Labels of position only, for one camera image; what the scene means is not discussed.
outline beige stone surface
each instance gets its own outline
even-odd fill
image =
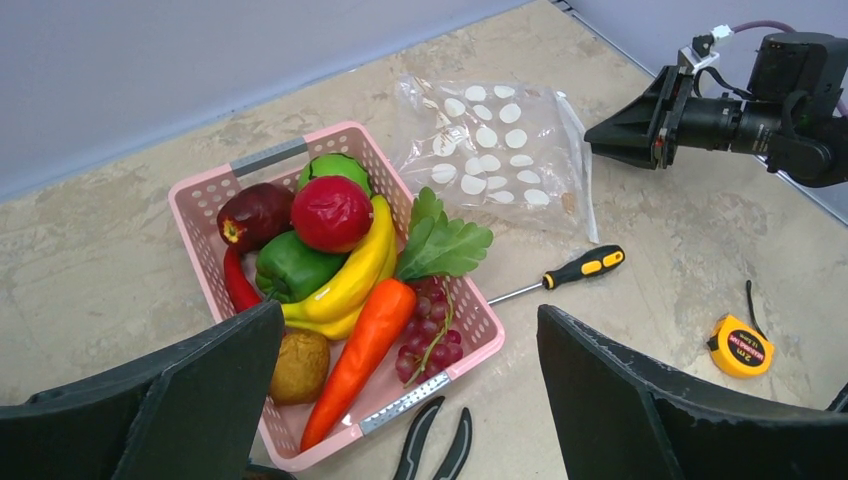
[[[675,58],[669,46],[670,62]],[[167,203],[177,181],[339,121],[366,125],[388,149],[393,86],[402,72],[521,81],[563,90],[587,126],[650,79],[547,2],[468,28],[200,128],[119,162],[0,206],[0,404],[95,374],[212,324]],[[594,162],[604,242],[626,264],[602,280],[496,307],[507,340],[445,392],[420,477],[435,471],[459,409],[475,419],[464,478],[563,478],[538,368],[535,312],[555,304],[612,338],[720,385],[824,408],[848,381],[843,312],[848,234],[751,157],[681,149],[666,171]],[[472,274],[489,297],[538,280],[577,251],[544,235],[465,214],[496,232]],[[726,312],[760,322],[777,347],[765,376],[733,380],[703,342]],[[408,417],[357,442],[303,479],[388,478]],[[261,442],[254,457],[268,462]]]

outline dark red apple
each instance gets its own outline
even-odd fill
[[[261,249],[292,229],[294,193],[272,183],[251,185],[229,199],[218,212],[218,233],[241,254]]]

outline gray wall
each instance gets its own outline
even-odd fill
[[[566,1],[582,21],[653,74],[663,65],[674,64],[677,49],[689,44],[693,36],[721,24],[733,27],[753,20],[779,20],[796,30],[848,37],[846,0]],[[774,31],[759,28],[740,33],[719,50],[719,70],[731,85],[747,86],[756,48],[764,35]],[[848,80],[843,87],[848,87]],[[843,100],[846,98],[848,94],[843,95]],[[740,161],[750,159],[740,157]],[[848,223],[848,185],[802,191]]]
[[[0,1],[0,201],[525,1]]]

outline tape measure label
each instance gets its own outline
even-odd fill
[[[737,360],[749,367],[758,367],[766,360],[763,346],[745,330],[730,332],[727,336],[727,346]]]

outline yellow banana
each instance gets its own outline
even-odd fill
[[[378,283],[394,275],[395,268],[397,268],[397,242],[393,238],[392,241],[389,242],[386,259],[383,262],[383,268],[380,270],[380,274],[377,276],[377,281],[374,282],[374,285],[371,286],[368,293],[370,294],[371,290],[373,290]],[[362,307],[364,306],[365,302],[362,302],[361,305],[357,306],[346,315],[330,323],[315,323],[286,317],[286,326],[319,333],[327,337],[330,341],[344,340],[350,336],[351,332],[353,332],[353,327],[356,325],[356,321],[359,320],[359,313],[362,311]]]
[[[329,323],[365,302],[394,246],[395,229],[389,202],[382,195],[371,199],[374,221],[342,268],[321,288],[297,303],[283,305],[286,322]]]

